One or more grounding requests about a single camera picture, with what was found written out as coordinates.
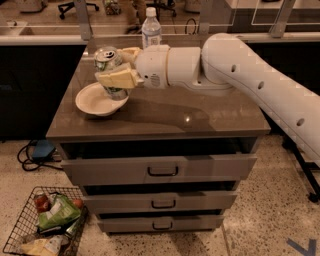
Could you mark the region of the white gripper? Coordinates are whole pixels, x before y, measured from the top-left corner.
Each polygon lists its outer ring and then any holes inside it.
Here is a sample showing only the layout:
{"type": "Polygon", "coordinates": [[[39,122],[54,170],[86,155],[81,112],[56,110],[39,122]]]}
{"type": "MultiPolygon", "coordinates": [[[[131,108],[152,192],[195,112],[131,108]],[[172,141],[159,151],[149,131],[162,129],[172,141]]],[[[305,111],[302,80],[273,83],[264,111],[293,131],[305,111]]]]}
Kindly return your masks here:
{"type": "Polygon", "coordinates": [[[139,47],[118,49],[124,64],[113,70],[96,72],[95,77],[105,87],[134,89],[143,84],[146,88],[164,89],[168,86],[169,50],[168,45],[152,45],[143,50],[139,47]]]}

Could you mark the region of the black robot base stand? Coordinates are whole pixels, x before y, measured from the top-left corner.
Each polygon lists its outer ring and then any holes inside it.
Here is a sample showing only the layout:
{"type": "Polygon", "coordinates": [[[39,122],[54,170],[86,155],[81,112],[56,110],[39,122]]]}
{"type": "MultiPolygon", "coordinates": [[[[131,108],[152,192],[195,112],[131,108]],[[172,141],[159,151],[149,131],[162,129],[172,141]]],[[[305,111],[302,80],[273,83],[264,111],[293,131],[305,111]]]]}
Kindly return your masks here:
{"type": "Polygon", "coordinates": [[[305,177],[307,178],[309,184],[313,189],[313,191],[309,193],[308,199],[313,203],[319,203],[320,202],[320,185],[313,175],[313,171],[319,170],[319,167],[314,162],[307,162],[304,159],[302,153],[299,151],[298,146],[287,135],[283,137],[282,146],[293,153],[295,159],[297,160],[305,177]]]}

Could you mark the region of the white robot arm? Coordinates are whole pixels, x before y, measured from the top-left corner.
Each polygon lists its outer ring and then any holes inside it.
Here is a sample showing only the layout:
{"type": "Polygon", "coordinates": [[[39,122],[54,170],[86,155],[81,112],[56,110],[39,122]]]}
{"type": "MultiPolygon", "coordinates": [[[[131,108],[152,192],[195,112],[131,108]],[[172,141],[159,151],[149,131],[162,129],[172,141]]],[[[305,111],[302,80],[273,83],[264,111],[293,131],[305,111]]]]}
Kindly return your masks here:
{"type": "Polygon", "coordinates": [[[101,85],[180,86],[206,95],[224,95],[235,87],[320,165],[320,96],[270,66],[238,37],[218,33],[201,48],[152,45],[118,53],[123,64],[95,74],[101,85]]]}

